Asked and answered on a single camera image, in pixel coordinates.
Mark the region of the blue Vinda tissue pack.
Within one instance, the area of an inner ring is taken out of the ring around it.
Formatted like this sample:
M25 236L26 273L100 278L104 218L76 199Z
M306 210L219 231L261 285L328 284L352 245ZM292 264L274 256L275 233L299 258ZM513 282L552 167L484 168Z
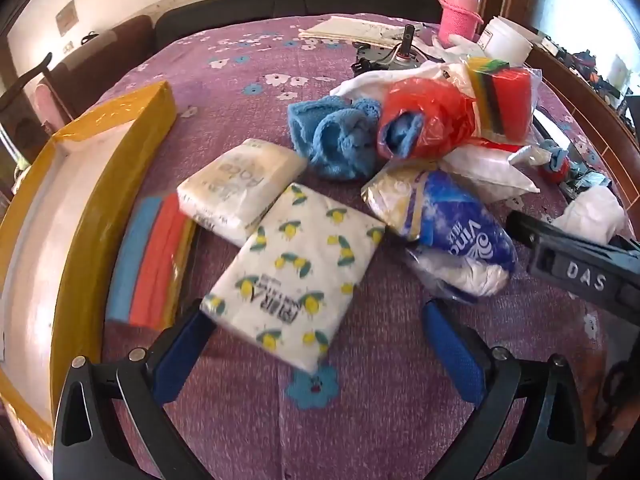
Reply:
M429 160L388 162L361 189L399 240L399 257L434 297L477 304L515 271L511 237L486 206Z

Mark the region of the white plastic bag pack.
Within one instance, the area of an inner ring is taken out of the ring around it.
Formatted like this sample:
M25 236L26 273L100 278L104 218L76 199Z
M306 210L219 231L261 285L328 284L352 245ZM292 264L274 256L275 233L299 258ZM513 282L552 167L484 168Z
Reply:
M544 166L550 152L537 145L517 146L515 151L466 144L455 148L438 161L438 168L451 174L482 202L491 204L538 194L535 182L519 166Z

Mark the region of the blue red sponge pack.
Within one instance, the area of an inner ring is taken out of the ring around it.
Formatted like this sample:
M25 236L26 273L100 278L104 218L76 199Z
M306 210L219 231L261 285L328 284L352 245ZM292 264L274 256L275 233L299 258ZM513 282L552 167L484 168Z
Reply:
M178 195L145 197L132 214L116 258L107 321L151 330L174 324L195 223Z

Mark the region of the rainbow sponge pack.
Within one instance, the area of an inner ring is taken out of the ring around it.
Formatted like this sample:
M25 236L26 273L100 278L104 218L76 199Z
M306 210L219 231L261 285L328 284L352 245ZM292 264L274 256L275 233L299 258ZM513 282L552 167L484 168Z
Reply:
M468 58L465 62L480 131L500 143L523 145L533 115L532 73L493 58Z

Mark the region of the red plastic bag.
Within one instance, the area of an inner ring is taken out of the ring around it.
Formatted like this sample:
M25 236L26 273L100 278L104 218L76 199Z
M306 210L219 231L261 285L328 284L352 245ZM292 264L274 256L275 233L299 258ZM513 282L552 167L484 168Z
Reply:
M390 86L378 122L385 159L438 159L476 136L475 100L446 80L408 78Z

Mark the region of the lemon print tissue pack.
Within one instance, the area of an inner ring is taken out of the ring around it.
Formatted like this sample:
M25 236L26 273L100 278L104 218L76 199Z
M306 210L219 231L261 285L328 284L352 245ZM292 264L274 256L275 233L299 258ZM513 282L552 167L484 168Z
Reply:
M292 183L201 302L218 326L314 374L384 223Z

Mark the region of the beige tissue pack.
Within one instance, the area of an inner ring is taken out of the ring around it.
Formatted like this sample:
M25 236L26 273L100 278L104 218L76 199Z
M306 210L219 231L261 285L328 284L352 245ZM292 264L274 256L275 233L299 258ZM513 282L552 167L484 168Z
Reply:
M289 148L247 139L178 186L180 211L207 231L242 246L306 167L307 159Z

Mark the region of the blue fluffy towel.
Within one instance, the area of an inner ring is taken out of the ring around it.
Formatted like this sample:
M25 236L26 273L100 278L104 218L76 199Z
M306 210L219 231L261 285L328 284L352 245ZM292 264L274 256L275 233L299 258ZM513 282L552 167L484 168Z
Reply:
M425 125L418 112L405 112L382 124L377 100L346 101L325 96L288 107L288 130L294 150L308 159L319 177L351 181L378 170L378 141L395 157L409 156Z

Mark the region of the white cloth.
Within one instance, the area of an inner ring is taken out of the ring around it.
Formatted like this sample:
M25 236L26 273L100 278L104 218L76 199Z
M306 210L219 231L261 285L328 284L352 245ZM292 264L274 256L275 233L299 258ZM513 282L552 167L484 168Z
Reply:
M594 186L580 193L551 224L590 242L608 244L625 229L626 216L609 188Z

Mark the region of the yellow-rimmed white tray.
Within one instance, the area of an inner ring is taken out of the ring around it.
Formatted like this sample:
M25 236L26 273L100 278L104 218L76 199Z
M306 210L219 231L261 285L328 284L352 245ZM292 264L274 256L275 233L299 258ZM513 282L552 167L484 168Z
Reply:
M88 110L50 137L1 221L1 401L42 478L67 370L101 357L122 234L176 117L166 81Z

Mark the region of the purple floral bedspread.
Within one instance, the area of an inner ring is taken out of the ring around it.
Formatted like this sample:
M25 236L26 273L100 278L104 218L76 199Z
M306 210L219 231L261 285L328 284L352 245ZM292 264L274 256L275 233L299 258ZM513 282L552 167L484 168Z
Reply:
M300 39L313 24L280 18L198 32L134 64L108 96L164 80L178 110L141 194L173 190L247 138L288 144L288 106L328 94L356 58L346 42ZM167 415L218 479L421 479L471 411L422 334L425 298L384 240L319 378L302 382L292 367L217 330ZM524 270L460 318L520 359L565 356L586 422L600 415L605 375L638 335Z

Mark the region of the pink knit-sleeved bottle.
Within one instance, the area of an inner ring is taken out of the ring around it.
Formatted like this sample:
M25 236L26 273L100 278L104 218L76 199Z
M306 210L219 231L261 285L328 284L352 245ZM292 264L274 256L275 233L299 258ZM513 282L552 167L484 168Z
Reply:
M476 29L483 24L478 14L480 0L439 0L442 6L438 39L444 46L451 46L451 36L473 40Z

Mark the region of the dark wooden chair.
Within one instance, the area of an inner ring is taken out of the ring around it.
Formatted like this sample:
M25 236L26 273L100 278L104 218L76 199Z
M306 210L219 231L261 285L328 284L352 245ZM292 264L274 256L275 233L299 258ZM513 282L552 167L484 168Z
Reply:
M28 162L36 160L40 151L48 143L50 134L40 122L24 89L29 81L47 76L51 60L52 53L49 52L38 65L19 76L1 96L1 125L14 148Z

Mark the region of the white folded paper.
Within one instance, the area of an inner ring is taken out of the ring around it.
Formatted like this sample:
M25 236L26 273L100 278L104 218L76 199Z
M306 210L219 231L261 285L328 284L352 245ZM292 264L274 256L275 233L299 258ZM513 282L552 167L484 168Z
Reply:
M390 49L401 43L404 30L404 26L333 15L311 28L302 30L298 36L300 39L344 40Z

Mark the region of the black sofa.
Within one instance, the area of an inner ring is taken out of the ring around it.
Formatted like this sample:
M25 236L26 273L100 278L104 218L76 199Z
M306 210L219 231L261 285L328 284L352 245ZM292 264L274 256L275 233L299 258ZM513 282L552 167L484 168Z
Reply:
M437 23L442 17L438 0L202 0L164 13L156 22L155 47L207 29L270 18L329 13L369 13Z

